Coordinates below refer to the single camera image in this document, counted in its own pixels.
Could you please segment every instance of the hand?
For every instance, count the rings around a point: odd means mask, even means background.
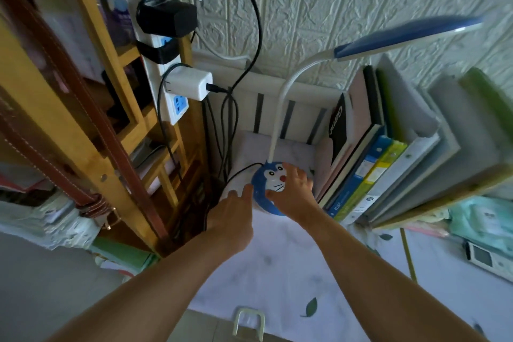
[[[228,192],[228,197],[220,201],[207,216],[207,231],[215,232],[228,241],[233,254],[244,250],[253,238],[253,185],[246,184],[242,196],[237,191]]]
[[[287,171],[285,188],[281,192],[265,191],[265,196],[290,219],[305,227],[323,211],[312,194],[313,181],[306,177],[304,170],[283,163]]]

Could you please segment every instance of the white textured wall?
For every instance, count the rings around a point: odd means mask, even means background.
[[[482,68],[513,94],[513,0],[258,0],[264,44],[257,66],[285,77],[301,59],[327,47],[412,18],[444,14],[487,14],[486,28],[409,46],[390,56],[414,83],[432,80],[440,70]],[[205,0],[202,32],[231,55],[254,53],[256,24],[248,0]],[[330,62],[305,72],[299,81],[342,87],[358,62]]]

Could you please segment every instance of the finger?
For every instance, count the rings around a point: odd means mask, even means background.
[[[289,164],[288,162],[284,162],[283,167],[287,171],[287,180],[296,178],[298,176],[298,169],[294,165]]]
[[[244,189],[242,190],[242,198],[251,202],[251,199],[253,198],[253,185],[246,184],[244,186]]]
[[[306,181],[306,172],[298,168],[298,177],[300,180]]]
[[[279,194],[279,192],[275,192],[275,191],[271,191],[271,190],[265,190],[265,196],[270,201],[273,201],[274,200],[274,196],[276,196],[278,194]]]

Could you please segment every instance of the brown leather strap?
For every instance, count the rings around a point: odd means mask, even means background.
[[[105,113],[91,97],[89,90],[72,60],[55,37],[52,30],[26,0],[3,0],[12,15],[29,30],[46,55],[47,61],[58,71],[69,90],[78,99],[80,105],[96,127],[109,157],[124,177],[128,188],[139,208],[146,216],[155,233],[164,242],[169,241],[169,234],[157,213],[148,192],[132,166],[130,157],[121,145]]]
[[[85,217],[94,218],[108,214],[112,211],[110,204],[99,194],[91,195],[76,185],[58,164],[52,161],[25,137],[18,130],[22,125],[16,119],[16,114],[9,109],[5,102],[0,99],[0,133],[5,141],[12,146],[19,154],[25,157],[35,169],[43,173],[52,183],[61,188],[68,195]]]

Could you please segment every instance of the white gooseneck lamp arm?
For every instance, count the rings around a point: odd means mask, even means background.
[[[267,162],[273,162],[274,149],[278,141],[279,130],[282,124],[283,102],[294,81],[308,68],[323,61],[337,59],[349,61],[363,56],[387,52],[419,41],[433,41],[456,34],[464,34],[481,27],[482,17],[463,17],[459,15],[445,15],[441,17],[424,18],[409,21],[395,28],[375,32],[349,44],[325,50],[304,60],[296,70],[285,80],[278,94],[278,107],[274,119],[271,148]]]

